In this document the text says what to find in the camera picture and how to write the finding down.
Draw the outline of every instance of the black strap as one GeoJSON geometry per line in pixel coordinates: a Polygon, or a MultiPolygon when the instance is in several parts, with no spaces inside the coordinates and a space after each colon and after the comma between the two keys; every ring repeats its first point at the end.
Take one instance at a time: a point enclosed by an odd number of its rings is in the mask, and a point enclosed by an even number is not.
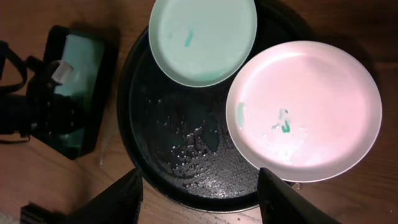
{"type": "Polygon", "coordinates": [[[27,81],[27,70],[24,62],[8,47],[6,42],[0,40],[0,77],[6,59],[10,60],[10,62],[18,69],[18,72],[22,77],[22,81],[14,85],[0,86],[0,95],[20,90],[24,87],[27,81]]]}

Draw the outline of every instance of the black object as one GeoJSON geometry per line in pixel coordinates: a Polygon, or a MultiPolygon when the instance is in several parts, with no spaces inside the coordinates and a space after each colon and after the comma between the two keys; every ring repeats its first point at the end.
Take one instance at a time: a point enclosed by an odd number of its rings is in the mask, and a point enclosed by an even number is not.
{"type": "Polygon", "coordinates": [[[6,42],[0,40],[0,79],[2,77],[6,59],[10,60],[13,66],[18,69],[18,72],[22,77],[22,81],[18,84],[0,87],[0,96],[20,90],[27,81],[27,71],[24,62],[8,47],[6,42]]]}
{"type": "Polygon", "coordinates": [[[133,169],[59,224],[136,224],[143,196],[141,174],[133,169]]]}
{"type": "MultiPolygon", "coordinates": [[[[83,137],[83,144],[81,147],[67,147],[63,144],[60,144],[58,141],[54,141],[54,138],[48,134],[34,133],[33,136],[55,148],[67,158],[76,159],[77,157],[84,156],[85,154],[93,151],[95,148],[98,133],[100,131],[104,107],[111,88],[111,81],[118,58],[119,46],[110,44],[99,35],[68,29],[62,26],[53,26],[47,38],[47,45],[45,47],[43,58],[44,66],[48,66],[48,64],[54,60],[60,60],[62,58],[65,42],[69,34],[87,37],[91,40],[98,40],[104,43],[104,52],[92,95],[93,100],[90,103],[90,109],[87,112],[84,123],[85,133],[83,137]]],[[[37,62],[31,60],[30,64],[37,65],[37,62]]]]}
{"type": "Polygon", "coordinates": [[[263,223],[338,223],[266,168],[260,169],[257,195],[263,223]]]}
{"type": "MultiPolygon", "coordinates": [[[[12,92],[20,90],[27,80],[27,69],[25,63],[29,64],[32,57],[23,62],[7,45],[0,41],[0,64],[4,65],[5,59],[18,69],[22,81],[18,84],[0,86],[0,134],[14,134],[18,132],[21,137],[28,137],[31,134],[54,134],[69,133],[83,126],[82,117],[84,111],[73,102],[69,96],[54,94],[54,88],[59,85],[52,79],[54,71],[60,65],[59,62],[51,62],[40,70],[29,81],[26,96],[13,95],[12,92]],[[65,115],[60,111],[75,110],[73,117],[65,115]]],[[[0,144],[14,144],[25,141],[4,141],[0,144]]]]}
{"type": "Polygon", "coordinates": [[[71,215],[52,213],[32,203],[21,208],[21,224],[136,224],[143,199],[142,176],[137,169],[71,215]]]}
{"type": "MultiPolygon", "coordinates": [[[[258,29],[248,60],[276,44],[312,40],[308,27],[273,1],[256,1],[258,29]]],[[[208,88],[170,80],[155,63],[145,30],[131,49],[118,92],[127,152],[159,192],[186,207],[236,212],[258,205],[258,170],[236,150],[225,121],[235,75],[208,88]]]]}
{"type": "MultiPolygon", "coordinates": [[[[94,150],[100,130],[102,114],[111,87],[111,80],[118,57],[118,46],[111,45],[101,37],[86,32],[53,26],[49,32],[44,60],[32,56],[22,61],[9,47],[0,41],[0,78],[4,62],[9,59],[18,69],[22,81],[18,84],[0,86],[0,134],[14,134],[30,139],[35,136],[69,159],[75,159],[94,150]],[[60,83],[52,75],[60,65],[65,42],[69,34],[97,40],[104,46],[90,109],[85,111],[81,104],[69,96],[54,94],[60,83]],[[35,72],[27,85],[26,96],[10,93],[20,90],[27,81],[27,68],[35,72]],[[60,140],[66,134],[84,128],[81,146],[69,147],[60,140]]],[[[15,144],[25,141],[0,140],[0,144],[15,144]]]]}

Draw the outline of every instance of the plate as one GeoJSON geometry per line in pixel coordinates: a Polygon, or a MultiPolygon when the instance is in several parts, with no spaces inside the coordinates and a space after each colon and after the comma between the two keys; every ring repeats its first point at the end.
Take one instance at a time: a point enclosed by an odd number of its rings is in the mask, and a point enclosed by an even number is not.
{"type": "Polygon", "coordinates": [[[149,43],[173,81],[206,87],[230,77],[246,60],[257,31],[253,0],[156,1],[149,43]]]}
{"type": "Polygon", "coordinates": [[[379,133],[382,106],[369,72],[319,42],[271,47],[240,70],[226,120],[240,153],[281,179],[316,182],[357,164],[379,133]]]}

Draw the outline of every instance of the dark tray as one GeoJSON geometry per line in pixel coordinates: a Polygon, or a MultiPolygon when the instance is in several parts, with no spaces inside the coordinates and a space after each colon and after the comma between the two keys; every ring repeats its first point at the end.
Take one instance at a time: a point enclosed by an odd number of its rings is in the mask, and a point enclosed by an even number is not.
{"type": "MultiPolygon", "coordinates": [[[[306,24],[273,1],[256,1],[257,36],[248,60],[273,45],[312,40],[306,24]]],[[[258,205],[258,170],[235,148],[225,120],[236,74],[208,88],[189,88],[157,66],[147,29],[131,49],[118,93],[127,152],[146,181],[186,207],[237,212],[258,205]]]]}

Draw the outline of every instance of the light green plate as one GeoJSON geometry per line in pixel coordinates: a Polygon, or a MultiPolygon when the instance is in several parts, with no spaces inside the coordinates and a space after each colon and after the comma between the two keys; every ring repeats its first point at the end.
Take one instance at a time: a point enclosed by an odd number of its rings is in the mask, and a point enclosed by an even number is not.
{"type": "Polygon", "coordinates": [[[150,15],[149,43],[172,80],[206,87],[243,64],[256,31],[253,0],[158,0],[150,15]]]}

